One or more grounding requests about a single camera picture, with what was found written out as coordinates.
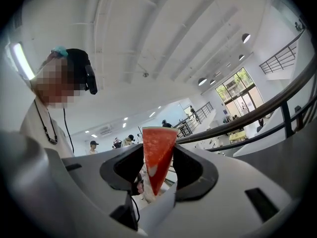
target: fluorescent light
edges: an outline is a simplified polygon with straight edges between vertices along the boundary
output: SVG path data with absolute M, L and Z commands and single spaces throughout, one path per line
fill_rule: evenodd
M 24 55 L 21 44 L 20 43 L 15 44 L 13 47 L 13 51 L 15 53 L 16 58 L 19 61 L 20 66 L 23 69 L 24 73 L 28 77 L 28 79 L 34 78 L 34 73 L 31 69 L 31 67 L 29 66 L 28 61 L 26 60 L 26 57 Z

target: black lanyard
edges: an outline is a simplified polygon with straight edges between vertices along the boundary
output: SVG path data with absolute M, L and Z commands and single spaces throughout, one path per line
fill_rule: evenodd
M 41 119 L 41 122 L 43 124 L 43 128 L 44 128 L 44 131 L 45 131 L 45 135 L 46 137 L 48 138 L 49 142 L 53 145 L 56 145 L 57 144 L 57 135 L 56 135 L 56 132 L 55 132 L 55 129 L 54 129 L 54 126 L 53 126 L 53 122 L 52 122 L 52 118 L 51 118 L 51 115 L 50 115 L 50 112 L 48 111 L 49 113 L 49 117 L 50 117 L 50 120 L 51 120 L 51 125 L 52 125 L 52 128 L 53 128 L 53 131 L 54 131 L 54 135 L 55 135 L 55 140 L 54 139 L 51 139 L 50 136 L 49 136 L 49 133 L 48 133 L 48 129 L 45 127 L 44 125 L 44 122 L 43 122 L 43 119 L 41 117 L 41 114 L 40 114 L 40 111 L 39 111 L 39 108 L 38 108 L 38 105 L 36 104 L 36 101 L 34 100 L 34 104 L 35 104 L 35 107 L 39 113 L 39 117 Z

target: handrail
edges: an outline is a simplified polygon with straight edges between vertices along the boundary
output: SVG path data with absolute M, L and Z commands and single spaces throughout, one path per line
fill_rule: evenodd
M 240 129 L 250 123 L 263 118 L 267 114 L 275 111 L 277 108 L 286 103 L 291 99 L 300 89 L 302 89 L 310 78 L 314 75 L 317 68 L 317 57 L 314 55 L 312 60 L 306 66 L 306 68 L 280 93 L 274 96 L 272 99 L 256 108 L 255 110 L 249 112 L 248 114 L 233 120 L 229 123 L 221 125 L 219 127 L 200 132 L 194 135 L 190 135 L 184 138 L 179 138 L 176 140 L 178 144 L 185 144 L 190 142 L 196 142 L 216 136 L 223 135 L 228 132 Z
M 309 109 L 309 107 L 311 107 L 315 103 L 315 101 L 317 101 L 317 94 L 315 96 L 313 96 L 309 102 L 307 102 L 300 110 L 298 110 L 291 117 L 291 121 L 294 121 L 298 116 L 303 115 Z M 238 142 L 238 143 L 234 143 L 234 144 L 220 146 L 220 147 L 211 148 L 211 149 L 205 149 L 205 150 L 209 151 L 209 152 L 217 152 L 217 151 L 224 151 L 224 150 L 227 150 L 227 149 L 231 149 L 231 148 L 243 146 L 243 145 L 246 145 L 246 144 L 250 144 L 252 142 L 255 142 L 255 141 L 258 141 L 258 140 L 260 140 L 262 138 L 270 136 L 271 134 L 279 131 L 280 129 L 283 129 L 284 127 L 285 127 L 285 122 L 282 122 L 279 125 L 273 127 L 272 129 L 269 129 L 268 131 L 266 131 L 266 132 L 264 132 L 262 134 L 256 135 L 253 138 L 249 138 L 249 139 L 246 139 L 244 141 L 241 141 L 241 142 Z
M 296 42 L 300 37 L 301 35 L 303 34 L 304 31 L 302 31 L 299 35 L 297 35 L 295 37 L 294 40 L 292 40 L 289 44 L 287 44 L 286 46 L 284 46 L 283 48 L 281 48 L 278 52 L 276 52 L 274 55 L 272 55 L 269 59 L 266 59 L 265 62 L 261 63 L 260 66 L 264 63 L 266 63 L 267 61 L 269 61 L 270 59 L 272 59 L 274 56 L 278 55 L 283 49 L 287 48 L 288 46 L 292 45 L 294 42 Z
M 208 104 L 209 104 L 209 105 L 211 106 L 211 108 L 213 109 L 212 105 L 211 105 L 210 102 L 208 101 L 208 102 L 207 102 L 205 105 L 203 105 L 200 109 L 196 110 L 195 113 L 198 113 L 198 111 L 202 110 L 203 107 L 206 107 Z M 173 126 L 173 128 L 177 128 L 177 127 L 178 127 L 179 125 L 181 125 L 183 122 L 189 120 L 190 117 L 194 117 L 194 116 L 195 116 L 195 114 L 192 114 L 192 115 L 188 116 L 186 119 L 180 121 L 177 125 Z

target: black cap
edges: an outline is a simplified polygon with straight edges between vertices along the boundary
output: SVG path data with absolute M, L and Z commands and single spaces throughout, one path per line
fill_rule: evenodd
M 91 145 L 99 145 L 99 144 L 97 144 L 96 141 L 94 141 L 94 140 L 91 141 L 90 144 L 91 144 Z

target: table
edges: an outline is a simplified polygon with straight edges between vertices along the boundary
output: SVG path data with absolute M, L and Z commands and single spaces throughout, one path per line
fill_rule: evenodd
M 237 132 L 235 134 L 231 134 L 229 137 L 230 140 L 230 144 L 232 144 L 234 141 L 239 141 L 241 139 L 246 139 L 246 132 L 245 131 L 241 131 L 241 132 Z

